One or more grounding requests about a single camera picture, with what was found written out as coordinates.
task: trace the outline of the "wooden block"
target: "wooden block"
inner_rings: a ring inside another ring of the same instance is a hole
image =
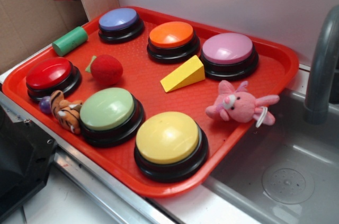
[[[194,84],[205,79],[205,71],[202,62],[197,56],[193,56],[180,65],[173,72],[164,77],[160,83],[166,93]]]

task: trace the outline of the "green cylinder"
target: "green cylinder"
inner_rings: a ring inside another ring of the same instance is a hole
[[[63,57],[86,40],[88,40],[87,32],[81,26],[78,26],[54,41],[52,47],[58,56]]]

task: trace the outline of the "blue button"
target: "blue button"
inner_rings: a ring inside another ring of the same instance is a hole
[[[104,14],[99,25],[103,30],[116,31],[132,25],[137,18],[138,14],[132,8],[117,8]]]

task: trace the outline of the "black button base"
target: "black button base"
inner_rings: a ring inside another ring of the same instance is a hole
[[[69,75],[62,82],[53,87],[36,90],[26,84],[28,96],[35,102],[39,102],[43,97],[50,96],[56,90],[61,90],[64,93],[64,96],[70,95],[78,88],[82,80],[79,69],[73,66],[71,62],[70,65],[72,68]]]
[[[127,26],[120,30],[104,30],[99,25],[99,37],[108,44],[124,43],[135,39],[142,34],[145,25],[143,20],[137,15],[137,20],[130,26]]]
[[[141,172],[151,180],[163,183],[174,183],[194,175],[205,163],[208,157],[208,140],[206,134],[198,126],[199,142],[196,149],[185,159],[173,164],[154,164],[140,154],[137,146],[134,148],[134,159]]]
[[[214,80],[239,80],[252,74],[258,65],[259,55],[253,46],[251,55],[236,64],[215,64],[206,59],[201,51],[200,60],[204,65],[205,76]]]
[[[142,104],[133,96],[134,109],[127,120],[110,130],[95,131],[86,127],[80,120],[81,133],[86,142],[95,147],[112,147],[120,145],[133,138],[145,120]]]
[[[151,60],[162,64],[175,64],[190,59],[200,49],[200,40],[194,32],[193,38],[176,48],[159,48],[148,39],[147,52]]]

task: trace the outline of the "red button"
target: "red button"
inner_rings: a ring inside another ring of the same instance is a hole
[[[32,89],[47,89],[66,79],[71,69],[71,63],[66,58],[50,58],[38,63],[28,72],[26,83]]]

